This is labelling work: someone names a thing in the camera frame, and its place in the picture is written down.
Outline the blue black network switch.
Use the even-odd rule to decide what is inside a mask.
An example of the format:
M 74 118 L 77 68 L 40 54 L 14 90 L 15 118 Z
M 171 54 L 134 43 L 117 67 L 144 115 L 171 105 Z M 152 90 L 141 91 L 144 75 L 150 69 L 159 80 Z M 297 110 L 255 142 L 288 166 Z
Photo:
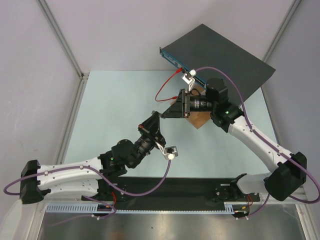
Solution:
M 239 105 L 258 90 L 276 71 L 272 66 L 204 24 L 160 49 L 176 68 L 196 70 L 197 83 L 222 79 L 230 101 Z

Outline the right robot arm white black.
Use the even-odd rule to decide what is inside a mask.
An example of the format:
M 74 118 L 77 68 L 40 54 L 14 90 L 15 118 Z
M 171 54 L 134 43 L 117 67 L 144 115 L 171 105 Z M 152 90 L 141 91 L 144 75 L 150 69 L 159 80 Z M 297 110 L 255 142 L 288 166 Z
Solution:
M 210 112 L 212 122 L 245 144 L 268 169 L 264 174 L 241 174 L 234 179 L 230 195 L 242 201 L 250 193 L 270 194 L 278 201 L 290 197 L 307 179 L 303 169 L 307 158 L 301 152 L 293 154 L 263 135 L 244 112 L 228 98 L 228 88 L 222 79 L 212 78 L 204 95 L 192 95 L 181 89 L 175 102 L 161 114 L 164 119 L 188 118 L 192 112 Z

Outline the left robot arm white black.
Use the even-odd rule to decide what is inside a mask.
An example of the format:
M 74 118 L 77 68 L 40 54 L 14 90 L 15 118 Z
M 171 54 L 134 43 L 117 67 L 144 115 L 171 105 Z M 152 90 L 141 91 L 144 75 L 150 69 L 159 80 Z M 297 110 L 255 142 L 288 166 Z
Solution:
M 153 149 L 165 151 L 165 138 L 161 134 L 160 114 L 155 111 L 138 125 L 140 137 L 132 142 L 120 140 L 111 150 L 78 163 L 41 165 L 38 160 L 27 162 L 21 172 L 18 196 L 23 204 L 34 204 L 45 199 L 94 199 L 105 201 L 113 191 L 131 197 L 142 197 L 156 191 L 165 181 L 145 192 L 133 193 L 119 188 L 114 178 L 136 168 Z

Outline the silver SFP module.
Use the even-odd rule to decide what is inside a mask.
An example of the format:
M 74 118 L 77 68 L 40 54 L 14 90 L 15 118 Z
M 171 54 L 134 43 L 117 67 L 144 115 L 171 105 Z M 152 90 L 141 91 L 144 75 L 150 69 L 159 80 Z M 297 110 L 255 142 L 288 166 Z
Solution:
M 162 113 L 161 113 L 161 112 L 158 112 L 158 111 L 153 110 L 153 111 L 151 112 L 151 114 L 152 114 L 152 115 L 155 115 L 155 116 L 158 116 L 160 119 L 162 118 Z

